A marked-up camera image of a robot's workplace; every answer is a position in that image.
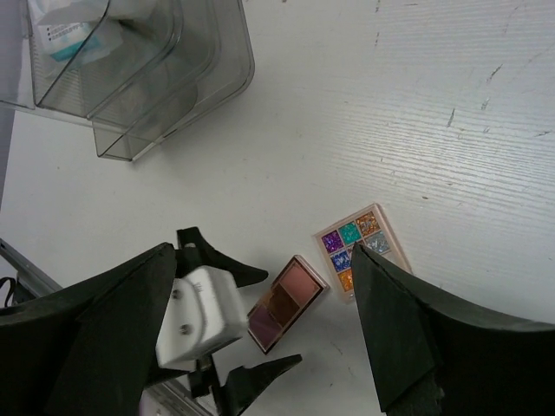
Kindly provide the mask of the cotton pad pack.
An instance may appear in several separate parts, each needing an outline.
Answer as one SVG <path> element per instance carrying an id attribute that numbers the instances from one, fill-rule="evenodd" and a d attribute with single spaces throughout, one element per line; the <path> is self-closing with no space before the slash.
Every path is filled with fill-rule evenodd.
<path id="1" fill-rule="evenodd" d="M 118 49 L 121 26 L 101 21 L 107 7 L 107 1 L 30 1 L 43 53 L 55 62 L 67 62 L 81 52 L 81 62 L 89 63 Z"/>

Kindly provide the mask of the clear acrylic makeup organizer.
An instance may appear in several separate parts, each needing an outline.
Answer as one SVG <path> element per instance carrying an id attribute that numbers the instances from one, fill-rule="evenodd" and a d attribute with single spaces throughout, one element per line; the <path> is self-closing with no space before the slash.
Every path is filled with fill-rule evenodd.
<path id="1" fill-rule="evenodd" d="M 123 43 L 89 63 L 43 53 L 29 2 L 1 4 L 1 103 L 91 127 L 101 158 L 137 159 L 254 75 L 240 1 L 107 1 Z"/>

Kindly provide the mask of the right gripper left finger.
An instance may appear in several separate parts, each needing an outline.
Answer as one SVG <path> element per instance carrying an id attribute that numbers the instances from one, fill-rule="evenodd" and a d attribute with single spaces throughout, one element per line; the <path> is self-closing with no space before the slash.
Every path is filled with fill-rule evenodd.
<path id="1" fill-rule="evenodd" d="M 135 415 L 175 377 L 155 346 L 175 250 L 160 244 L 98 276 L 1 311 L 3 415 Z"/>

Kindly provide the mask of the pink blush palette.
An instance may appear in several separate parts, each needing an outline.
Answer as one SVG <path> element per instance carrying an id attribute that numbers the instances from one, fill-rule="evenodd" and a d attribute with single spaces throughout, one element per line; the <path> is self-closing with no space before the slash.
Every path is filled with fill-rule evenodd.
<path id="1" fill-rule="evenodd" d="M 268 354 L 329 285 L 300 255 L 286 264 L 248 313 L 248 334 Z"/>

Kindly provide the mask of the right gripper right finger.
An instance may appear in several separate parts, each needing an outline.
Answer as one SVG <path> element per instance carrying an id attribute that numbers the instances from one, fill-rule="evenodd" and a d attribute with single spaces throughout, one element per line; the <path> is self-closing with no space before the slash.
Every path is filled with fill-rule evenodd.
<path id="1" fill-rule="evenodd" d="M 554 327 L 464 300 L 357 244 L 356 306 L 388 415 L 551 415 Z"/>

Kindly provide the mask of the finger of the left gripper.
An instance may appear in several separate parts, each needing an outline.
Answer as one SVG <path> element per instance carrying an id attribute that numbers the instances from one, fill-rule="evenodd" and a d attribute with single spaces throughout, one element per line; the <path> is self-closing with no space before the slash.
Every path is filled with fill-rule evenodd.
<path id="1" fill-rule="evenodd" d="M 242 415 L 273 381 L 302 360 L 302 355 L 294 354 L 255 367 L 233 369 L 216 392 L 218 415 Z"/>
<path id="2" fill-rule="evenodd" d="M 201 266 L 210 266 L 232 274 L 238 288 L 263 282 L 269 275 L 262 270 L 235 260 L 212 247 L 198 227 L 177 230 L 178 249 L 176 277 L 183 278 Z"/>

